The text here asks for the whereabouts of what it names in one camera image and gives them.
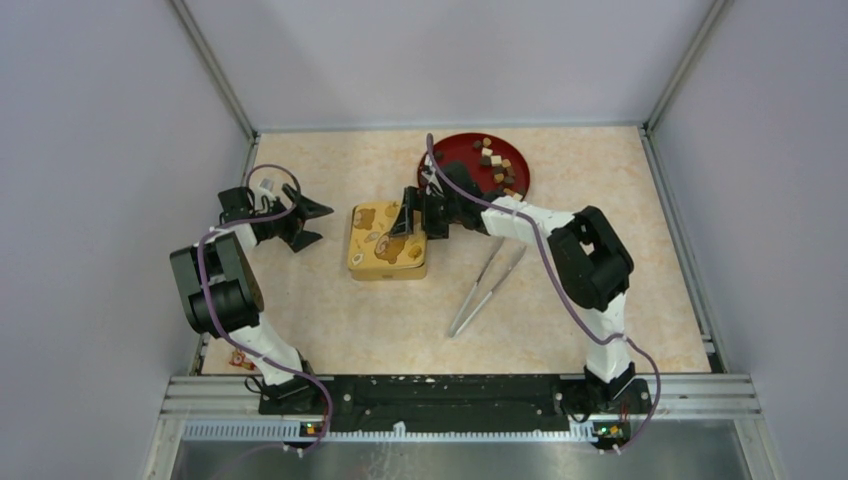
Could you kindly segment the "gold chocolate box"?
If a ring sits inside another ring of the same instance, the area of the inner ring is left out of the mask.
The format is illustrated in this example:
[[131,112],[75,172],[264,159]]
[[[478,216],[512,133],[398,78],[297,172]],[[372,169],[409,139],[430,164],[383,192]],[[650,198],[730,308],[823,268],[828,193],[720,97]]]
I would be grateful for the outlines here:
[[426,277],[428,270],[425,257],[415,260],[398,258],[394,264],[390,264],[362,253],[351,257],[347,268],[351,277],[357,281],[420,280]]

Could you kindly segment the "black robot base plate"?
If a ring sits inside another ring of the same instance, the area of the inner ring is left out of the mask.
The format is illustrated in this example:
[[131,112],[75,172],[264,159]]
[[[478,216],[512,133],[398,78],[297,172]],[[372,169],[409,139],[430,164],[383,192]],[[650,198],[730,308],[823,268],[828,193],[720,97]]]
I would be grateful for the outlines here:
[[612,415],[628,420],[651,406],[648,384],[632,380],[617,396],[582,376],[338,375],[313,383],[295,377],[270,386],[244,382],[259,395],[262,415],[304,416],[303,432],[388,432],[401,423],[411,433],[523,433],[565,431]]

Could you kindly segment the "red round tray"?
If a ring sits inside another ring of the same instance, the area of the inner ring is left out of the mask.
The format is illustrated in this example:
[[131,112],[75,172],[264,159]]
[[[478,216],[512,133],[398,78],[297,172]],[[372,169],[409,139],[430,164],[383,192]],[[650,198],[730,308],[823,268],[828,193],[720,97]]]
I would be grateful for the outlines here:
[[[493,151],[490,157],[482,155],[482,146],[473,147],[473,142],[490,138],[489,148]],[[491,157],[499,155],[502,164],[493,166]],[[499,196],[509,196],[517,200],[526,198],[531,186],[531,173],[528,162],[519,150],[508,141],[493,134],[466,132],[449,135],[441,140],[428,135],[426,150],[417,169],[417,187],[421,196],[423,181],[420,179],[420,168],[423,165],[433,166],[443,181],[456,189],[460,194],[465,192],[455,186],[445,174],[440,165],[450,162],[461,162],[469,169],[473,180],[479,185],[484,194],[484,200],[492,201]]]

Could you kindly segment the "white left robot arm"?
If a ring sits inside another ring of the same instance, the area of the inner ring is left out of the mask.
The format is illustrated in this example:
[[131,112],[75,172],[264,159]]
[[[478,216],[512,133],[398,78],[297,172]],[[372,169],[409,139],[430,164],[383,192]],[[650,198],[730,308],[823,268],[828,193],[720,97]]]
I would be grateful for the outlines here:
[[266,320],[264,299],[247,254],[259,243],[279,239],[298,253],[321,240],[307,221],[332,214],[289,184],[275,195],[268,183],[219,193],[219,224],[201,240],[170,254],[180,301],[191,328],[223,339],[249,362],[260,379],[256,391],[282,400],[297,413],[319,404],[321,393],[311,367]]

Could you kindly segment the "steel serving tongs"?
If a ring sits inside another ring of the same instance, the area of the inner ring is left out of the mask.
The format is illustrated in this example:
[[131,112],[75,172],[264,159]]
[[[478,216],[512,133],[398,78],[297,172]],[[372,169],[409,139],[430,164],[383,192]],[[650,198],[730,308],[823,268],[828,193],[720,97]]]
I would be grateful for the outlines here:
[[505,239],[500,238],[494,243],[492,249],[488,253],[483,266],[474,278],[470,290],[447,329],[447,337],[449,339],[456,338],[467,329],[467,327],[479,316],[480,312],[491,301],[498,290],[505,284],[524,258],[527,247],[517,247],[506,258],[503,270],[500,272],[498,278],[489,285],[486,290],[482,290],[487,275],[492,271],[493,265],[501,257],[501,251],[503,250],[504,245]]

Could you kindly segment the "gold box lid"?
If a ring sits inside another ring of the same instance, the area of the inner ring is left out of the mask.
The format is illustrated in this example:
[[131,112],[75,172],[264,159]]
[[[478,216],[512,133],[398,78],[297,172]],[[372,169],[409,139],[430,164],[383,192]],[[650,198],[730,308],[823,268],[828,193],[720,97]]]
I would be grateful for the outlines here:
[[399,207],[397,201],[378,201],[361,203],[352,209],[347,262],[360,253],[390,264],[394,264],[398,258],[426,258],[427,237],[421,226],[419,212],[415,213],[415,231],[412,235],[400,238],[389,236]]

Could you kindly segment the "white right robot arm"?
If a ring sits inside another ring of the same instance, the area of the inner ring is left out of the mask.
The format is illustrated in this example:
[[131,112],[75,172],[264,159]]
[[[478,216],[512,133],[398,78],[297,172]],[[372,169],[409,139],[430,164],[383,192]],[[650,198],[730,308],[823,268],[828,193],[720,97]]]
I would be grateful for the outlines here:
[[635,365],[624,335],[624,306],[634,262],[597,207],[572,213],[527,203],[519,193],[484,192],[461,162],[427,158],[422,185],[405,189],[390,236],[423,231],[446,239],[453,224],[536,247],[565,308],[592,345],[585,361],[586,397],[612,412],[627,397]]

